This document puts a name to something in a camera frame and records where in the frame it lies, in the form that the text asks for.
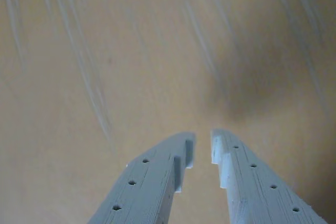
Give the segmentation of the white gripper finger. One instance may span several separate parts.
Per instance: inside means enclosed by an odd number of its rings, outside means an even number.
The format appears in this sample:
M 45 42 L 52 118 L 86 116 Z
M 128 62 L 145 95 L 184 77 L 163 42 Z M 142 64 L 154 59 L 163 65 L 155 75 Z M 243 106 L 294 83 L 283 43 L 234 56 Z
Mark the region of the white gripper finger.
M 168 223 L 184 171 L 193 167 L 196 137 L 174 134 L 133 159 L 89 223 Z
M 231 223 L 325 223 L 233 133 L 215 129 L 211 139 Z

